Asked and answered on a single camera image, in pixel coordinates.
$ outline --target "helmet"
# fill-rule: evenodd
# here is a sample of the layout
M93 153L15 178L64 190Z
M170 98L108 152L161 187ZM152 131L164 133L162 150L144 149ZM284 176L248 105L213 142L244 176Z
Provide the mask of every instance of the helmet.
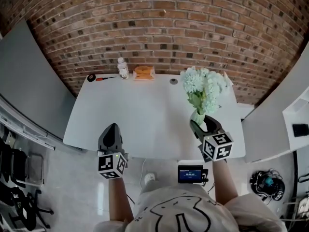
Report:
M260 197L270 197L275 201L283 198L285 185L278 171L257 171L250 178L250 185L254 193Z

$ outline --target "digital display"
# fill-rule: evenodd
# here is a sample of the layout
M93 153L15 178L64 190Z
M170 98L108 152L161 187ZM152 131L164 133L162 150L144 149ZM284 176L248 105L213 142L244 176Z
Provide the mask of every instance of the digital display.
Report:
M179 178L181 180L200 180L201 170L179 170Z

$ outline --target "screwdriver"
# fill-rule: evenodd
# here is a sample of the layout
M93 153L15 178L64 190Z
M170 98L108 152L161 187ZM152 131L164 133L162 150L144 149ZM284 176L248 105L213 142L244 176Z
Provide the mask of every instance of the screwdriver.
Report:
M105 80L105 79L114 78L114 77L116 77L116 76L112 76L112 77L100 77L100 78L97 78L96 81L97 81L97 82L98 82L98 81L103 81L103 80Z

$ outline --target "brick wall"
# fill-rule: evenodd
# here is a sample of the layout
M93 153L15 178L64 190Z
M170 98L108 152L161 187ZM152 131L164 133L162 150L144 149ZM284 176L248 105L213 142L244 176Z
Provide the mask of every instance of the brick wall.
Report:
M154 65L225 70L239 102L256 104L297 61L309 0L0 0L5 35L25 18L51 66L78 94L89 73Z

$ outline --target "gray wall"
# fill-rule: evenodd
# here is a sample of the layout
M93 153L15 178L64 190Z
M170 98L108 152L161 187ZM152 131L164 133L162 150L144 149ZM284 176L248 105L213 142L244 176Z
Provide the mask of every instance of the gray wall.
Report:
M49 65L24 20L0 41L0 95L35 124L63 139L75 98Z

